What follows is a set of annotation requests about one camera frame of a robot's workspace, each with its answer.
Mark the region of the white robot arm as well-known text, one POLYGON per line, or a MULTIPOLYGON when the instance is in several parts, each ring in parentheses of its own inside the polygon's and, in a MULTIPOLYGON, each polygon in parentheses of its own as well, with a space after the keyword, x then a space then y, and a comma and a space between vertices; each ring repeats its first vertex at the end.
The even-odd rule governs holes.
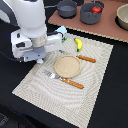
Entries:
POLYGON ((11 33, 13 56, 42 63, 47 52, 62 48, 62 33, 47 33, 43 0, 0 0, 0 19, 18 26, 11 33))

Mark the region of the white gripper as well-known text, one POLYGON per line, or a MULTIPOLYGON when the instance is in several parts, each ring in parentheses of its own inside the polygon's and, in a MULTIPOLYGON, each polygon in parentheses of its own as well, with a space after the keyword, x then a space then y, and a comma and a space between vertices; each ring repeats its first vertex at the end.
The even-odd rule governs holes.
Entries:
POLYGON ((20 62, 42 63, 48 52, 62 49, 62 34, 48 33, 40 38, 28 38, 17 30, 11 33, 13 56, 20 62))

